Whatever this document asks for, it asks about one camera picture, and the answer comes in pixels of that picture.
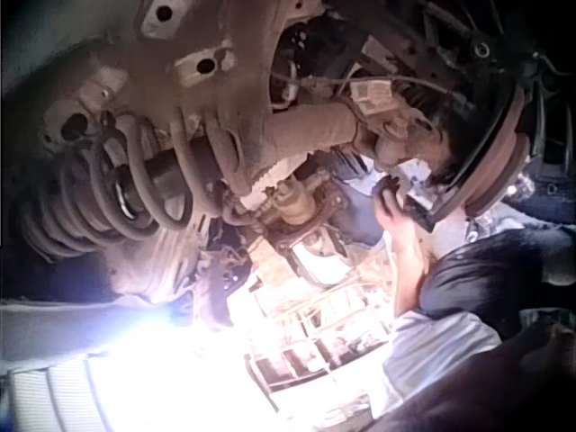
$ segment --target bright light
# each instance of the bright light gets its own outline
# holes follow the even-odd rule
[[[279,430],[243,355],[233,330],[199,333],[154,321],[89,362],[114,431]]]

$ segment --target mechanic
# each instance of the mechanic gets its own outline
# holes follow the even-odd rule
[[[567,229],[513,229],[465,245],[431,265],[416,224],[385,177],[376,219],[396,252],[394,322],[382,374],[369,388],[375,419],[521,330],[519,312],[574,308],[576,235]]]

